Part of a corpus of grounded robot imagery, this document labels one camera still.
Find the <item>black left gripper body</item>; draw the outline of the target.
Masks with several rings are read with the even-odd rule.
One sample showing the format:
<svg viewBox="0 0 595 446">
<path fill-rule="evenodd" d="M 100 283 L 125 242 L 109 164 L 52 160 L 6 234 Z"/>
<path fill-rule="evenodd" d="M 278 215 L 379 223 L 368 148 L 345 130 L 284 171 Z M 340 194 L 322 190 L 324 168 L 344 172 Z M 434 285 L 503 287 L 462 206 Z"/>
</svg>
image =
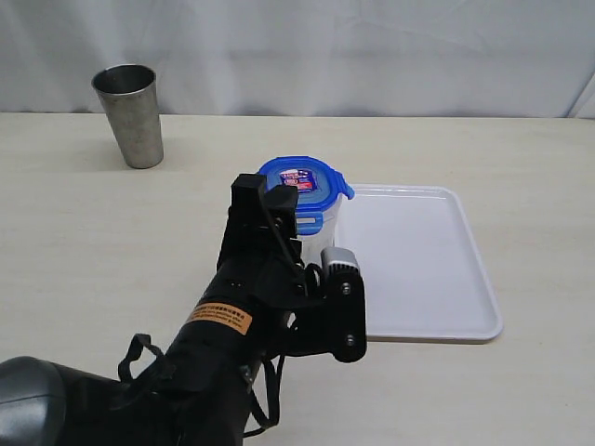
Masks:
<svg viewBox="0 0 595 446">
<path fill-rule="evenodd" d="M 272 356 L 330 353 L 340 362 L 366 353 L 364 280 L 343 272 L 326 279 L 321 265 L 294 262 L 298 242 L 255 239 L 247 248 L 223 251 L 218 277 L 253 311 Z"/>
</svg>

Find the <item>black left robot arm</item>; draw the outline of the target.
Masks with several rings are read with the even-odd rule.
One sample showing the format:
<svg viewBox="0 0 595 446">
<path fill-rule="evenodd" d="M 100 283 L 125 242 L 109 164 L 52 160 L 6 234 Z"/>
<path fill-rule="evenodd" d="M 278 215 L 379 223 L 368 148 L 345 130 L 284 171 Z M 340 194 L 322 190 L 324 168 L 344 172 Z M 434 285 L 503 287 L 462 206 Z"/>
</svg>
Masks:
<svg viewBox="0 0 595 446">
<path fill-rule="evenodd" d="M 351 251 L 305 264 L 298 190 L 241 174 L 217 271 L 161 350 L 136 334 L 110 379 L 33 357 L 1 365 L 5 445 L 239 445 L 280 418 L 288 357 L 366 352 L 364 281 Z"/>
</svg>

